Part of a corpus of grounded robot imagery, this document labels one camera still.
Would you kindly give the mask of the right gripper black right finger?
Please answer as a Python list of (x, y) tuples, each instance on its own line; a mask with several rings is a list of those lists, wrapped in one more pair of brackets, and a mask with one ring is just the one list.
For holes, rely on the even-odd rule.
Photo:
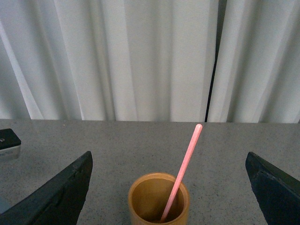
[(269, 225), (300, 223), (300, 181), (249, 152), (245, 162), (251, 188)]

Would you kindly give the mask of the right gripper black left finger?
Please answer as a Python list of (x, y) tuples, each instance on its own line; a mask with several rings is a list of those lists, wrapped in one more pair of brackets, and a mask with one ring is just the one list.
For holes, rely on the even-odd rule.
[(93, 159), (90, 151), (0, 216), (2, 225), (75, 225), (86, 201)]

